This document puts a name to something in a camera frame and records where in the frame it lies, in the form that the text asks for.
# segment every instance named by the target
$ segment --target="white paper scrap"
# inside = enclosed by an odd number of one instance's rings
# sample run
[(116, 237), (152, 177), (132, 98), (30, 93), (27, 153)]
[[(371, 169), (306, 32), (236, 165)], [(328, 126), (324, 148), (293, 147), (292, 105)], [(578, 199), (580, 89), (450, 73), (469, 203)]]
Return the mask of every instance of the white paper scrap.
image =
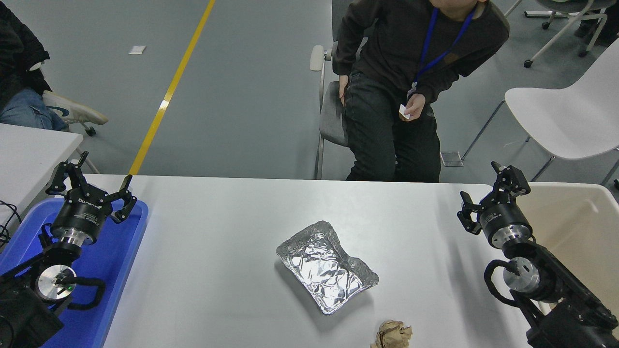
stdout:
[(133, 46), (129, 54), (142, 54), (146, 46)]
[(405, 111), (406, 111), (406, 107), (400, 104), (400, 115), (402, 115), (402, 117), (404, 117), (405, 119), (410, 120), (410, 114), (405, 115), (404, 114)]

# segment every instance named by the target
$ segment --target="blue lanyard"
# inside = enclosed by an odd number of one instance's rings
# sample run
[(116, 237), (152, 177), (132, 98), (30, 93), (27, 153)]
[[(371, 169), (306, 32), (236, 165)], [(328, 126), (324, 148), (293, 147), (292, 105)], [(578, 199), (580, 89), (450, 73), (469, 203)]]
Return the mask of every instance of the blue lanyard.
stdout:
[(441, 54), (440, 56), (436, 57), (436, 59), (434, 59), (433, 61), (431, 61), (428, 64), (426, 64), (425, 66), (423, 66), (423, 62), (425, 61), (426, 55), (428, 53), (428, 49), (430, 48), (430, 41), (432, 39), (432, 32), (434, 31), (434, 26), (436, 25), (436, 17), (438, 16), (438, 8), (436, 8), (436, 7), (434, 8), (434, 10), (432, 11), (432, 17), (430, 18), (430, 26), (428, 27), (428, 32), (426, 33), (426, 38), (423, 41), (423, 51), (422, 51), (422, 58), (419, 61), (419, 69), (417, 70), (417, 74), (415, 75), (415, 79), (413, 80), (412, 89), (409, 91), (409, 97), (410, 97), (411, 94), (413, 94), (413, 92), (415, 92), (415, 89), (417, 88), (417, 81), (418, 81), (419, 77), (424, 72), (430, 70), (438, 62), (440, 62), (443, 58), (445, 58), (445, 56), (449, 52), (451, 52), (451, 50), (454, 48), (456, 43), (458, 43), (458, 41), (460, 40), (460, 38), (462, 37), (464, 32), (469, 28), (471, 20), (473, 20), (473, 14), (475, 13), (475, 8), (477, 8), (477, 6), (474, 7), (471, 10), (469, 15), (464, 20), (464, 23), (462, 23), (462, 27), (460, 28), (460, 32), (458, 33), (458, 36), (456, 36), (456, 39), (454, 40), (454, 43), (452, 43), (451, 46), (445, 52), (443, 52), (443, 54)]

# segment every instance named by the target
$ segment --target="crumpled aluminum foil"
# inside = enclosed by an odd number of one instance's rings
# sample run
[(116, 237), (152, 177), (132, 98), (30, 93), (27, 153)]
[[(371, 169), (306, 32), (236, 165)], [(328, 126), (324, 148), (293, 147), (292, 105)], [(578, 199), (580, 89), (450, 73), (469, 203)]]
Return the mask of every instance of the crumpled aluminum foil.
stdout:
[(314, 298), (325, 315), (378, 284), (378, 276), (340, 246), (329, 222), (319, 221), (277, 247), (277, 255)]

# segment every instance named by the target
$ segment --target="yellow floor line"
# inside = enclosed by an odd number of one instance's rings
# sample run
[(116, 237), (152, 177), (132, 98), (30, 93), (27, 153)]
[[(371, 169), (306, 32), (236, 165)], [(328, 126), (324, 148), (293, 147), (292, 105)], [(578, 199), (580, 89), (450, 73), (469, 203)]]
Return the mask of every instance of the yellow floor line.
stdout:
[(209, 5), (206, 7), (206, 10), (202, 15), (202, 19), (200, 19), (200, 23), (197, 25), (196, 31), (194, 32), (194, 35), (189, 42), (189, 46), (187, 47), (187, 50), (185, 51), (185, 54), (181, 59), (181, 63), (178, 65), (178, 69), (174, 74), (174, 78), (172, 78), (172, 82), (170, 82), (168, 91), (165, 92), (165, 96), (161, 102), (161, 105), (159, 106), (157, 114), (155, 115), (155, 119), (150, 124), (149, 132), (146, 134), (146, 137), (144, 137), (144, 141), (140, 146), (140, 150), (137, 152), (136, 158), (133, 160), (133, 164), (131, 165), (131, 169), (129, 170), (129, 174), (131, 175), (137, 175), (137, 173), (140, 171), (140, 167), (144, 162), (144, 157), (146, 157), (146, 153), (149, 151), (149, 147), (153, 141), (153, 138), (155, 137), (155, 134), (157, 133), (157, 129), (161, 124), (161, 120), (163, 119), (166, 110), (168, 110), (168, 104), (170, 104), (170, 100), (172, 99), (172, 96), (174, 96), (176, 86), (178, 86), (178, 82), (183, 76), (185, 67), (187, 66), (187, 62), (191, 58), (191, 54), (196, 47), (197, 40), (198, 38), (200, 38), (200, 34), (202, 33), (202, 29), (204, 28), (206, 20), (209, 18), (210, 11), (213, 9), (213, 5), (215, 5), (215, 0), (210, 0)]

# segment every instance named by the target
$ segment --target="white table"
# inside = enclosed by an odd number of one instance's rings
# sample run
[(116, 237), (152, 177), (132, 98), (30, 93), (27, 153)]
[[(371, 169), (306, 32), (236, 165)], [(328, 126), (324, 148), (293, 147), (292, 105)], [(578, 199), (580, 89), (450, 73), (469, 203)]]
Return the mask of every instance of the white table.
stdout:
[[(82, 140), (81, 134), (0, 124), (0, 199), (22, 213)], [(0, 224), (11, 213), (0, 206)]]
[[(123, 180), (86, 177), (108, 192)], [(150, 215), (105, 348), (369, 347), (390, 319), (412, 326), (412, 347), (528, 347), (520, 311), (483, 283), (501, 251), (456, 217), (459, 191), (478, 201), (487, 185), (135, 176), (131, 189)], [(319, 220), (380, 277), (332, 316), (275, 253)]]

